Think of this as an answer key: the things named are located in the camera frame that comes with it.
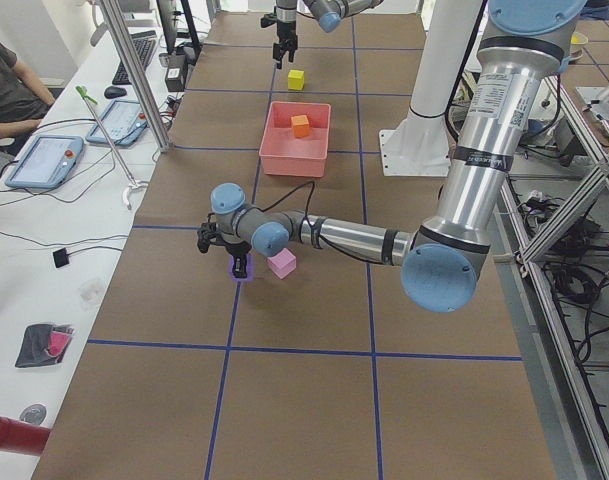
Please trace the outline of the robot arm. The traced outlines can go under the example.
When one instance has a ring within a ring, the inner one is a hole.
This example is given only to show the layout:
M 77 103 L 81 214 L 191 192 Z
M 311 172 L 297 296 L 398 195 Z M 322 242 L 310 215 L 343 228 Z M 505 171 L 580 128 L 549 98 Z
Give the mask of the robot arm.
M 415 233 L 316 216 L 273 212 L 234 183 L 217 186 L 198 247 L 224 247 L 237 274 L 256 251 L 272 257 L 291 241 L 395 265 L 406 295 L 422 308 L 452 312 L 475 293 L 490 240 L 486 231 L 541 81 L 568 63 L 579 1 L 493 1 L 478 53 L 481 75 L 439 199 Z
M 355 16 L 365 10 L 377 8 L 381 0 L 306 0 L 304 5 L 320 28 L 326 32 L 333 32 L 344 18 Z M 260 27 L 276 26 L 277 41 L 272 47 L 272 58 L 276 68 L 283 67 L 284 57 L 289 62 L 294 61 L 298 50 L 297 15 L 298 2 L 296 0 L 277 0 L 271 13 L 260 19 Z

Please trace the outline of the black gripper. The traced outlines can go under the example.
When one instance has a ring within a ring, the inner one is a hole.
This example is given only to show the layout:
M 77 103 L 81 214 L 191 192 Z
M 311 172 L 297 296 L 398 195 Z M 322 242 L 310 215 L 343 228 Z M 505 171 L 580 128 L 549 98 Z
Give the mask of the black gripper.
M 293 63 L 298 50 L 298 36 L 296 33 L 296 20 L 279 19 L 276 13 L 265 14 L 261 18 L 261 27 L 268 28 L 277 26 L 278 41 L 273 44 L 272 58 L 275 60 L 276 68 L 283 66 L 283 57 L 288 56 L 288 61 Z
M 248 242 L 241 241 L 235 243 L 224 239 L 224 234 L 218 229 L 214 222 L 204 222 L 197 231 L 197 248 L 206 254 L 211 246 L 224 247 L 229 255 L 233 257 L 232 275 L 235 279 L 248 278 L 248 258 L 247 254 L 251 250 Z

